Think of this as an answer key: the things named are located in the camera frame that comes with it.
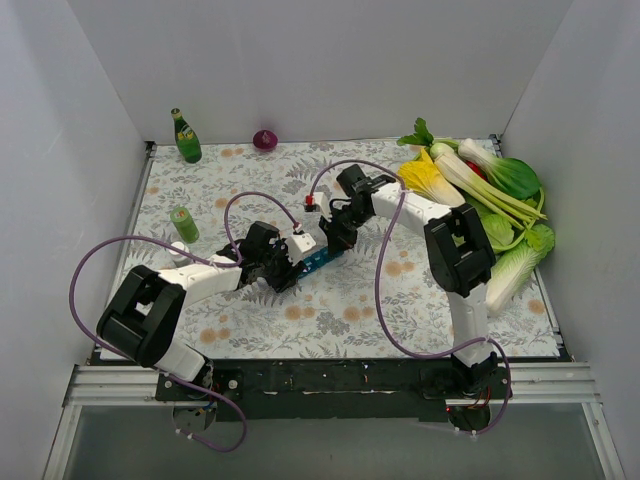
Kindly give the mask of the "white pill bottle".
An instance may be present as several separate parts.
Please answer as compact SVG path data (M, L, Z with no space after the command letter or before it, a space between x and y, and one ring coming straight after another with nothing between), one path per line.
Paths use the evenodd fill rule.
M189 253L189 248L182 241L173 242L168 252L176 268L184 267L191 263L191 259L185 255L185 253Z

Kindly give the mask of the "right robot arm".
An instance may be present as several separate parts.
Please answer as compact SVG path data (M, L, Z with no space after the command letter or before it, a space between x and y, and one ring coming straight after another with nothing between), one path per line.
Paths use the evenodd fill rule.
M426 246L431 275L446 292L454 328L454 345L446 351L452 364L454 389L475 397L497 369L495 345L488 335L485 294L496 257L479 215L468 203L446 206L411 192L389 169L371 178L363 162L346 160L337 180L347 197L342 208L332 206L316 190L305 197L306 211L321 214L319 226L335 256L353 248L358 230L374 216L389 219L420 236Z

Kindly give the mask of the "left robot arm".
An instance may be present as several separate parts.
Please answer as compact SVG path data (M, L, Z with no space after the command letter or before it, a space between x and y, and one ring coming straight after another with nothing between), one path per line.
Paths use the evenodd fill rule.
M138 365L178 377L188 398L205 398L213 386L211 373L203 369L207 358L174 337L182 311L260 278L277 293L292 287L316 242L300 229L283 238L276 227L256 221L236 246L225 246L204 263L164 270L134 267L100 318L98 337Z

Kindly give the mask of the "teal pill organizer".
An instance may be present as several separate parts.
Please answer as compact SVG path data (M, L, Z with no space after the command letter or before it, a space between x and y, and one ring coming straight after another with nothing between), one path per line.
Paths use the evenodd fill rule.
M306 276L318 271L319 269L321 269L325 265L329 264L333 260L338 259L342 255L343 255L342 252L338 252L336 254L330 254L328 247L320 248L316 252L308 255L307 257L305 257L303 259L304 268L303 268L302 272L300 273L300 275L298 276L298 278L302 279L302 278L304 278L304 277L306 277Z

